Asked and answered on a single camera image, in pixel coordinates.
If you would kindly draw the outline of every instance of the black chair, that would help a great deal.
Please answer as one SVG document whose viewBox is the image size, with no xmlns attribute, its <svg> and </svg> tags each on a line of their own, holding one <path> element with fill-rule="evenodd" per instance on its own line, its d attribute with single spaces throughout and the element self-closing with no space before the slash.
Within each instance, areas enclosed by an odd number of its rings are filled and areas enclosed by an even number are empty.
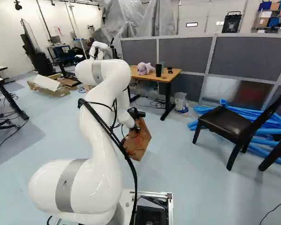
<svg viewBox="0 0 281 225">
<path fill-rule="evenodd" d="M 281 156 L 281 141 L 279 141 L 279 143 L 273 148 L 271 153 L 262 161 L 262 163 L 259 165 L 258 169 L 260 171 L 265 171 L 280 156 Z"/>
<path fill-rule="evenodd" d="M 223 106 L 207 112 L 199 117 L 197 129 L 193 137 L 193 143 L 196 144 L 202 126 L 208 128 L 220 136 L 235 143 L 235 147 L 229 157 L 227 169 L 230 171 L 238 152 L 242 149 L 245 153 L 255 134 L 255 132 L 264 124 L 281 105 L 281 95 L 269 106 L 254 122 L 242 117 Z"/>
</svg>

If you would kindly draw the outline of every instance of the leather seat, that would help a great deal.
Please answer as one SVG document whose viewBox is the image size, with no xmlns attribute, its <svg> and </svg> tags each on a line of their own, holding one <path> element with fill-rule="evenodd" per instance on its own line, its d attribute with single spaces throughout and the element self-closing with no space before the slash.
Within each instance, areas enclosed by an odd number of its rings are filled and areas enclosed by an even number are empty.
<svg viewBox="0 0 281 225">
<path fill-rule="evenodd" d="M 223 137 L 233 142 L 236 142 L 245 129 L 252 124 L 250 120 L 223 106 L 218 106 L 204 114 L 199 121 L 210 131 L 221 133 Z"/>
</svg>

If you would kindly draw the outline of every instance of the black cup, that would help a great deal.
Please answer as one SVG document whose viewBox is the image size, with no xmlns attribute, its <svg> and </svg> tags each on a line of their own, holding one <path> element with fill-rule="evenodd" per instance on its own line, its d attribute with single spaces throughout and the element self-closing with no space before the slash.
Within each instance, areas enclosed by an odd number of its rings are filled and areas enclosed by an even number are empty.
<svg viewBox="0 0 281 225">
<path fill-rule="evenodd" d="M 162 69 L 162 65 L 161 64 L 156 64 L 155 65 L 155 69 L 156 69 L 156 77 L 161 77 L 161 69 Z"/>
</svg>

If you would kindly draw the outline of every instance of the gray joint band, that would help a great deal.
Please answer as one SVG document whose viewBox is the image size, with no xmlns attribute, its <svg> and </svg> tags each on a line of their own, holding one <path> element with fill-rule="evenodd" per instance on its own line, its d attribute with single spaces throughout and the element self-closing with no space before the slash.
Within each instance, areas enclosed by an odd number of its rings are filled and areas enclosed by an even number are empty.
<svg viewBox="0 0 281 225">
<path fill-rule="evenodd" d="M 103 81 L 102 73 L 101 73 L 101 62 L 94 60 L 92 63 L 92 74 L 94 80 L 97 84 Z"/>
<path fill-rule="evenodd" d="M 55 190 L 55 202 L 62 212 L 74 212 L 71 206 L 71 190 L 74 178 L 86 159 L 75 159 L 62 172 Z"/>
</svg>

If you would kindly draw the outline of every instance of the camera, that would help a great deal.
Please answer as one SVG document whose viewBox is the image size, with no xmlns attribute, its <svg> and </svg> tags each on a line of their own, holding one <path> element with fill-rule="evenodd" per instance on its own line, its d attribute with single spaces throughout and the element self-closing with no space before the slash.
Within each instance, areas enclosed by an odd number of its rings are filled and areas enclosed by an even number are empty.
<svg viewBox="0 0 281 225">
<path fill-rule="evenodd" d="M 22 6 L 20 6 L 19 3 L 20 3 L 19 1 L 17 1 L 17 0 L 15 1 L 15 9 L 18 10 L 18 11 L 20 9 L 22 9 Z"/>
</svg>

